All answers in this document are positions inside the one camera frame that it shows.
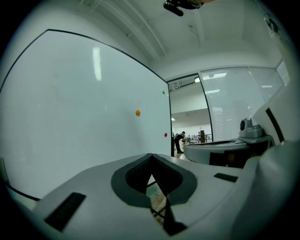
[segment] whiteboard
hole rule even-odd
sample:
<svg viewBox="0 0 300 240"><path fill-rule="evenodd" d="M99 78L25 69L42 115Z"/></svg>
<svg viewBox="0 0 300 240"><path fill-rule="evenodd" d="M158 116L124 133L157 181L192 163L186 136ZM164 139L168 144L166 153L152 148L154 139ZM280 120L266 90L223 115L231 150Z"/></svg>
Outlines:
<svg viewBox="0 0 300 240"><path fill-rule="evenodd" d="M16 61L0 93L12 187L42 198L82 170L143 153L171 154L168 85L144 65L54 30Z"/></svg>

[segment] person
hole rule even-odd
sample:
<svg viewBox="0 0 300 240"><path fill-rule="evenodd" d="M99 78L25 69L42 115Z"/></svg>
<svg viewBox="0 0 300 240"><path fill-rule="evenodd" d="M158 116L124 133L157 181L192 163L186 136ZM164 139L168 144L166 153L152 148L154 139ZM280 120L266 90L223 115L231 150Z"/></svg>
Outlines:
<svg viewBox="0 0 300 240"><path fill-rule="evenodd" d="M198 132L198 135L197 135L197 140L198 140L198 143L200 142L200 138L201 138L201 133Z"/></svg>
<svg viewBox="0 0 300 240"><path fill-rule="evenodd" d="M183 151L181 151L180 146L179 146L179 140L180 140L180 139L184 139L185 133L186 133L186 132L183 131L181 134L177 134L177 135L174 137L174 143L175 143L175 145L176 145L177 153L183 153Z"/></svg>

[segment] fluorescent light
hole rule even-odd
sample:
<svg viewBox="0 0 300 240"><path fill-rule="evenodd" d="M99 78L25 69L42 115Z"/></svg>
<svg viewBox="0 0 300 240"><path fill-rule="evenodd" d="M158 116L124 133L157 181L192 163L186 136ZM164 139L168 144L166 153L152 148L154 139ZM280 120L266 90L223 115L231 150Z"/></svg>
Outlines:
<svg viewBox="0 0 300 240"><path fill-rule="evenodd" d="M218 73L218 74L214 74L213 77L210 77L208 75L203 77L203 80L208 80L208 79L214 79L214 78L220 78L220 77L225 77L227 75L227 73Z"/></svg>
<svg viewBox="0 0 300 240"><path fill-rule="evenodd" d="M220 89L212 90L212 91L206 91L205 94L215 93L215 92L220 92Z"/></svg>
<svg viewBox="0 0 300 240"><path fill-rule="evenodd" d="M93 47L94 71L97 81L101 81L100 48Z"/></svg>

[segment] wooden floor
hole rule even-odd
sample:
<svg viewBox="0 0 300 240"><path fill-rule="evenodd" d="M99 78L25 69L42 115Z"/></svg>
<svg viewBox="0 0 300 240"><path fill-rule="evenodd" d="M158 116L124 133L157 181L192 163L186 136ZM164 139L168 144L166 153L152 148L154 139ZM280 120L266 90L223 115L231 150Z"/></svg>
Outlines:
<svg viewBox="0 0 300 240"><path fill-rule="evenodd" d="M151 197L152 209L154 209L155 211L158 212L159 210L161 210L166 205L166 200L167 200L167 198L165 197L165 195L163 194L162 191L160 191L157 194L153 195ZM163 210L160 214L162 216L165 216L165 210ZM164 219L162 217L156 216L155 219L158 221L158 223L161 226L164 224Z"/></svg>
<svg viewBox="0 0 300 240"><path fill-rule="evenodd" d="M180 149L184 151L185 145L183 145L181 141L179 142L179 145L180 145ZM184 153L177 153L176 147L174 148L174 157L175 157L175 158L180 158L180 159L182 159L182 160L189 161L189 160L186 158L186 156L184 155Z"/></svg>

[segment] ceiling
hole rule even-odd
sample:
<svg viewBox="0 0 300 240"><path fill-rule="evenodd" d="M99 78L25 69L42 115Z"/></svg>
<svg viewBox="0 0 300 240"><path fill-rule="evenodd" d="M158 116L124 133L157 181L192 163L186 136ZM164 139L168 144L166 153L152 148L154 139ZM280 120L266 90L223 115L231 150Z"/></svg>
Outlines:
<svg viewBox="0 0 300 240"><path fill-rule="evenodd" d="M172 121L173 128L210 124L210 115L207 108L174 113L172 117L175 119L175 121Z"/></svg>
<svg viewBox="0 0 300 240"><path fill-rule="evenodd" d="M179 49L198 50L205 43L247 41L270 59L275 45L254 0L216 0L177 15L163 8L164 0L81 0L120 28L140 49L148 63Z"/></svg>

